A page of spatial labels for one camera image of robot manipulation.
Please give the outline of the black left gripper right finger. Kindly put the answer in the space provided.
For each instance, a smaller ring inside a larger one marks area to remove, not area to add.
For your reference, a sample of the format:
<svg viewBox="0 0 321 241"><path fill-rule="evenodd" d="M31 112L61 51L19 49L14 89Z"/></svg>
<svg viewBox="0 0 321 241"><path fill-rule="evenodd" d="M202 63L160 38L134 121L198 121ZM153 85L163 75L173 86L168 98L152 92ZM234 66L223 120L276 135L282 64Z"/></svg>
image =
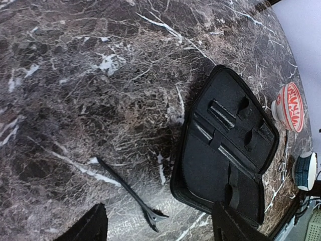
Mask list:
<svg viewBox="0 0 321 241"><path fill-rule="evenodd" d="M251 227L238 213L223 202L212 208L214 240L271 240Z"/></svg>

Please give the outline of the silver scissors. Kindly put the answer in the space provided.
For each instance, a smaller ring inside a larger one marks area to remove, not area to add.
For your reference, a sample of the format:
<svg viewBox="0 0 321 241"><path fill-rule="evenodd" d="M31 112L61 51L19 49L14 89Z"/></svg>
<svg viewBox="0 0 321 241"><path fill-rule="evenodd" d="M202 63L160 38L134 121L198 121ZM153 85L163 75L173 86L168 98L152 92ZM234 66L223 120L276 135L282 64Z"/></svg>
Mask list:
<svg viewBox="0 0 321 241"><path fill-rule="evenodd" d="M279 173L284 173L286 169L286 155L287 155L287 150L288 150L288 139L289 139L289 130L286 131L286 135L284 138L284 150L283 150L283 155L281 158L281 161L278 166L278 172Z"/></svg>

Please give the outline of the black hair clip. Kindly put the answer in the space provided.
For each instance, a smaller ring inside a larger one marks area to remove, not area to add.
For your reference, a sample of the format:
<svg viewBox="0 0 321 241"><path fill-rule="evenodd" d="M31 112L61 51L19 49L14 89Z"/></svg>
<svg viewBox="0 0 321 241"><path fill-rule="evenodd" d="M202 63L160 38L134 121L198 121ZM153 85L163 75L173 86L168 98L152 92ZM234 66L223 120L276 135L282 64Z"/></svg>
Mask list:
<svg viewBox="0 0 321 241"><path fill-rule="evenodd" d="M106 164L101 158L96 158L98 163L108 171L118 182L121 186L136 200L136 202L140 205L144 217L148 223L148 225L152 228L153 231L159 232L159 229L156 226L157 222L163 221L169 216L163 214L160 210L150 208L145 202L134 192L134 190L128 185L123 178L116 173L108 164Z"/></svg>

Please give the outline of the black zippered tool case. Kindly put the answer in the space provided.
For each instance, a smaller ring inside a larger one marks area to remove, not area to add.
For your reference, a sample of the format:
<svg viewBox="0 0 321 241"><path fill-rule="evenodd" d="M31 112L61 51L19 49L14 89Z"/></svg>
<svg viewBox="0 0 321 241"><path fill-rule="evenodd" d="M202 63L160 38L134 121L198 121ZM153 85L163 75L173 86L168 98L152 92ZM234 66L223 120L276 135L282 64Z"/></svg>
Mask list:
<svg viewBox="0 0 321 241"><path fill-rule="evenodd" d="M262 177L279 132L245 81L217 65L183 124L171 193L205 213L223 202L253 226L264 221Z"/></svg>

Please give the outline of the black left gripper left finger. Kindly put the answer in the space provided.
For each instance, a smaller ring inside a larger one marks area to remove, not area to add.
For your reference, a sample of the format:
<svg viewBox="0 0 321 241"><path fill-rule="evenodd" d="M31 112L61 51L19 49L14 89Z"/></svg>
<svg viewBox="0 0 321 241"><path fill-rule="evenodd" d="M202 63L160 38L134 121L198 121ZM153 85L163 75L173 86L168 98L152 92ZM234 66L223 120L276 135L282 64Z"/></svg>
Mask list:
<svg viewBox="0 0 321 241"><path fill-rule="evenodd" d="M108 218L105 206L102 203L95 204L77 222L55 241L79 241L79 240L107 240Z"/></svg>

